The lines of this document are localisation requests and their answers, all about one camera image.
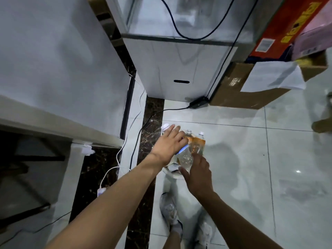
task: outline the shoe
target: shoe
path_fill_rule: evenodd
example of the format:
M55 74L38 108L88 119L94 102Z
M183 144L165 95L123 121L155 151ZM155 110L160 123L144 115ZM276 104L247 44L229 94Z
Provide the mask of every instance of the shoe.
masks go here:
M216 226L212 218L206 210L203 209L197 223L197 234L194 248L209 248L215 231Z
M182 223L179 220L178 212L170 193L166 192L161 195L159 206L161 215L163 216L169 231L176 231L180 235L180 238L182 238Z

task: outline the cardboard box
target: cardboard box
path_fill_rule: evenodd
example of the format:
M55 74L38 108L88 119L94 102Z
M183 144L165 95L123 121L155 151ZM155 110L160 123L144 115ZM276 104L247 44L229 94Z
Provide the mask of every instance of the cardboard box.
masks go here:
M327 69L325 51L318 52L310 57L311 62L299 62L305 81ZM254 64L231 63L211 99L210 105L260 109L289 91L284 88L274 88L255 93L240 92L253 68Z
M292 60L332 46L332 0L314 17L296 38Z
M329 0L285 0L268 24L250 56L281 57Z

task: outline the tiled floor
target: tiled floor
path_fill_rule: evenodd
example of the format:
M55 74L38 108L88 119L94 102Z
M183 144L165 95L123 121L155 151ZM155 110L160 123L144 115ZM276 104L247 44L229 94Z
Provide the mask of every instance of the tiled floor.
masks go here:
M163 123L205 133L204 156L214 190L284 248L329 248L332 242L332 135L316 134L313 121L327 117L332 68L261 110L206 107L166 111ZM188 104L165 100L165 109ZM190 239L200 204L183 180L157 176L149 248L162 248L168 230L159 198L171 191ZM212 248L225 248L218 232Z

